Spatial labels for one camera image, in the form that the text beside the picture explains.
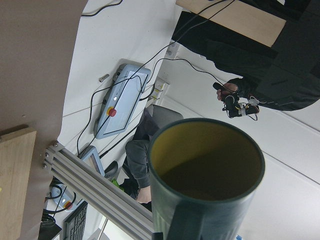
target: wooden block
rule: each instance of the wooden block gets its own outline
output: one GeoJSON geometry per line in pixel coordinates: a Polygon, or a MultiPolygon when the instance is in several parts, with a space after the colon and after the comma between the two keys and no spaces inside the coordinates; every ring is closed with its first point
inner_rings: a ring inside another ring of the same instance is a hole
{"type": "Polygon", "coordinates": [[[36,133],[28,127],[0,136],[0,239],[20,236],[36,133]]]}
{"type": "MultiPolygon", "coordinates": [[[[176,0],[177,5],[196,14],[214,2],[218,2],[218,0],[176,0]]],[[[232,0],[226,0],[218,3],[200,15],[208,19],[231,2],[232,0]]],[[[285,20],[277,16],[238,0],[210,20],[268,47],[275,43],[286,23],[285,20]]]]}

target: mug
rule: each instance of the mug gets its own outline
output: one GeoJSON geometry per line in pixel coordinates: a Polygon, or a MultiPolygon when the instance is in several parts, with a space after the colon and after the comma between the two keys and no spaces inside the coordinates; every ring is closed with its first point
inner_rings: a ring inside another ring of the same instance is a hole
{"type": "Polygon", "coordinates": [[[265,172],[250,136],[222,121],[183,119],[155,134],[148,158],[155,232],[165,240],[235,239],[265,172]]]}

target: keyboard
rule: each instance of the keyboard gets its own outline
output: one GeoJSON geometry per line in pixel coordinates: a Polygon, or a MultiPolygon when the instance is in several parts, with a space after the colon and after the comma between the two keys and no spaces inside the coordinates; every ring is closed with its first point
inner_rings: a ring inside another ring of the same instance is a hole
{"type": "Polygon", "coordinates": [[[88,203],[83,201],[64,220],[64,240],[83,240],[88,203]]]}

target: mug rim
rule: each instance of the mug rim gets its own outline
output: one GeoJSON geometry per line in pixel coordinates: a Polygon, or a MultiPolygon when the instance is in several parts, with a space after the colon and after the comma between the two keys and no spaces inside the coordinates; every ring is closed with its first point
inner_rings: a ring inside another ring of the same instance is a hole
{"type": "Polygon", "coordinates": [[[167,190],[169,190],[170,192],[172,192],[173,194],[176,194],[180,197],[184,197],[186,198],[188,201],[194,202],[194,203],[205,203],[205,204],[209,204],[209,203],[213,203],[213,204],[217,204],[217,203],[228,203],[228,202],[234,202],[236,200],[239,199],[243,199],[246,196],[249,196],[261,183],[264,174],[265,174],[265,169],[266,169],[266,163],[265,163],[265,158],[264,155],[260,149],[260,147],[258,146],[258,144],[252,139],[252,137],[250,137],[246,132],[244,132],[243,130],[241,130],[240,128],[231,125],[229,123],[226,123],[224,121],[220,121],[220,120],[216,120],[216,119],[212,119],[212,118],[206,118],[206,117],[195,117],[195,118],[185,118],[185,119],[181,119],[172,123],[169,123],[168,125],[164,126],[163,128],[159,129],[155,135],[152,137],[151,142],[149,143],[149,150],[147,153],[148,159],[149,159],[149,171],[152,172],[152,175],[157,179],[157,181],[159,181],[163,186],[165,186],[167,188],[167,190]],[[257,150],[258,154],[259,154],[259,159],[261,161],[261,171],[259,173],[258,178],[256,179],[255,183],[253,186],[251,186],[247,191],[243,192],[240,195],[234,196],[234,197],[230,197],[227,199],[223,199],[223,200],[204,200],[204,199],[199,199],[199,198],[193,198],[187,195],[184,195],[182,193],[180,193],[179,191],[174,190],[171,186],[169,186],[168,184],[165,183],[165,181],[163,181],[160,176],[157,174],[157,171],[154,169],[154,166],[152,164],[152,159],[151,159],[151,152],[152,152],[152,148],[154,146],[154,143],[156,141],[156,139],[162,134],[164,133],[166,130],[179,125],[179,124],[185,124],[188,122],[206,122],[206,123],[215,123],[215,124],[220,124],[223,125],[225,127],[228,127],[230,129],[235,130],[236,132],[244,135],[249,141],[250,143],[253,145],[253,147],[257,150]]]}

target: hand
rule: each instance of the hand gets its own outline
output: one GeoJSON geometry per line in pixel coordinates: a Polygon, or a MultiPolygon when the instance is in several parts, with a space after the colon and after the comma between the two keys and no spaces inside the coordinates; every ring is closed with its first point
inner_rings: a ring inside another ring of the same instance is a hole
{"type": "Polygon", "coordinates": [[[147,186],[140,188],[136,201],[140,204],[147,204],[151,202],[151,187],[147,186]]]}
{"type": "Polygon", "coordinates": [[[225,83],[223,85],[223,87],[227,90],[221,91],[221,89],[219,89],[218,91],[216,91],[217,98],[219,101],[222,101],[226,96],[228,96],[238,90],[238,86],[233,83],[225,83]]]}

